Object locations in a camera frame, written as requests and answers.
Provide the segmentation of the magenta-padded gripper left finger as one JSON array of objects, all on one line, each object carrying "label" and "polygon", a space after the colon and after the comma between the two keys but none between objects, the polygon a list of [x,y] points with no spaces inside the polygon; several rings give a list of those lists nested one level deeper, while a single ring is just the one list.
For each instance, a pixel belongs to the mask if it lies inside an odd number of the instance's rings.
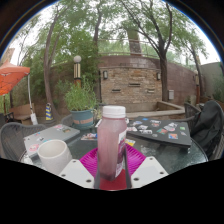
[{"label": "magenta-padded gripper left finger", "polygon": [[97,149],[92,149],[81,159],[72,159],[59,174],[83,188],[94,188],[94,179],[97,174]]}]

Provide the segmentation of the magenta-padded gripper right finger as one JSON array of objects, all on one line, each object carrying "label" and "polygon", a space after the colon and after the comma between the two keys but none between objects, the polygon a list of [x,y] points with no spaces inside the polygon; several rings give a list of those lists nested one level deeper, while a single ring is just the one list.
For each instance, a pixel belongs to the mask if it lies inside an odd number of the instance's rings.
[{"label": "magenta-padded gripper right finger", "polygon": [[168,175],[155,157],[146,157],[130,145],[126,145],[125,162],[126,183],[130,189],[143,187]]}]

